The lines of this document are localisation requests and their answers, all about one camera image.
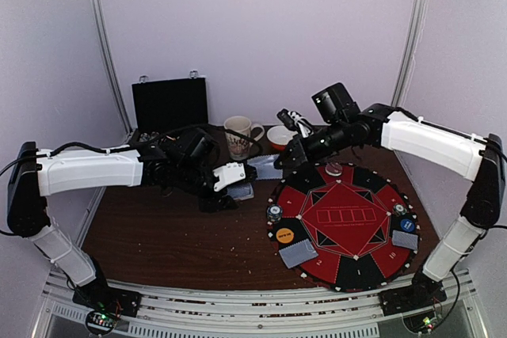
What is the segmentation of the green white chip stack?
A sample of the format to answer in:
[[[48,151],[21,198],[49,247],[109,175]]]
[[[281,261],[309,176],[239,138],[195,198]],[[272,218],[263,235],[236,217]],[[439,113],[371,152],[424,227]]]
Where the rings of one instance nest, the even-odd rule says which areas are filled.
[[[396,215],[405,215],[407,213],[407,208],[402,203],[396,203],[393,206],[393,213]]]
[[[277,204],[271,204],[266,209],[267,220],[271,223],[278,223],[283,215],[283,209]]]

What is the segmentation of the dealt blue cards pile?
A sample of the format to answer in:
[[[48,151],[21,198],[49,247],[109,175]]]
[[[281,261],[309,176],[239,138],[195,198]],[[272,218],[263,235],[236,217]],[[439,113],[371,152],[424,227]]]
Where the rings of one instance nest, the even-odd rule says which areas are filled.
[[[418,251],[419,236],[404,231],[394,230],[391,237],[392,245],[412,251]]]
[[[280,258],[287,268],[294,268],[318,257],[312,243],[308,240],[299,241],[279,251]]]

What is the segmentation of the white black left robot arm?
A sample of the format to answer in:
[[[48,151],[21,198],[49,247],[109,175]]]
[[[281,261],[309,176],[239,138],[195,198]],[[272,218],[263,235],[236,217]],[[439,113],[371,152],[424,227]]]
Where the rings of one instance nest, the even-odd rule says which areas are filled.
[[[209,156],[217,149],[201,124],[110,148],[69,142],[40,150],[25,142],[17,159],[4,168],[10,173],[4,234],[29,239],[88,302],[105,310],[114,301],[112,289],[99,264],[50,219],[47,198],[87,188],[155,186],[196,196],[203,212],[230,210],[237,204],[227,189],[254,181],[257,170],[244,160],[213,165]]]

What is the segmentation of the blue playing card deck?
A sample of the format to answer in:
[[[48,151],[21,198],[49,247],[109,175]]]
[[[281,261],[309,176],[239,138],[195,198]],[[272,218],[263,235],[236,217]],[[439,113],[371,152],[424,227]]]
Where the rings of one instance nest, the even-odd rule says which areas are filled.
[[[254,188],[251,183],[236,184],[227,189],[227,194],[234,200],[248,200],[254,197]]]

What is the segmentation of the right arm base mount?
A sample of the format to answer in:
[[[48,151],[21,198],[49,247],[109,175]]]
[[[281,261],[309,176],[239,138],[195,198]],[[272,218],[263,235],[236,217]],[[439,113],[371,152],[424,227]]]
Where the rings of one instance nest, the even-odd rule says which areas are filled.
[[[443,302],[448,299],[443,288],[431,295],[417,296],[410,287],[400,287],[379,294],[379,302],[385,317],[402,315],[403,325],[419,335],[431,333],[441,317]]]

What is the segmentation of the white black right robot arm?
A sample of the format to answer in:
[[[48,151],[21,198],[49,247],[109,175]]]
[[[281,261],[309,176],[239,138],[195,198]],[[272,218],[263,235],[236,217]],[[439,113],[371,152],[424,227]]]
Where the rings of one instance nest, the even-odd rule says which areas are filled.
[[[502,141],[477,137],[416,117],[400,107],[373,104],[361,110],[345,86],[333,84],[312,101],[325,127],[315,127],[298,112],[282,109],[277,118],[296,133],[276,160],[278,169],[321,161],[349,147],[369,145],[423,158],[471,181],[459,217],[417,270],[406,300],[420,308],[436,295],[442,279],[494,228],[505,192]]]

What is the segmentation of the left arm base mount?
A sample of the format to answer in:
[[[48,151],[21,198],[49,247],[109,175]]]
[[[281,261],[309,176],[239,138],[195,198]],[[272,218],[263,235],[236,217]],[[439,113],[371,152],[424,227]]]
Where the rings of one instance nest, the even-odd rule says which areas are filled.
[[[75,290],[72,301],[91,308],[85,317],[85,327],[95,336],[111,333],[122,317],[136,317],[142,295],[136,291],[111,289],[111,302],[93,302],[81,291]]]

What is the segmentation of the blue small blind button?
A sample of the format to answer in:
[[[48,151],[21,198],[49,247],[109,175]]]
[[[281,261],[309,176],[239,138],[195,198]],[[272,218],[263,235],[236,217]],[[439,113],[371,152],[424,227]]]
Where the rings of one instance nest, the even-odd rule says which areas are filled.
[[[404,218],[400,222],[400,228],[406,233],[412,233],[415,230],[416,225],[412,220]]]

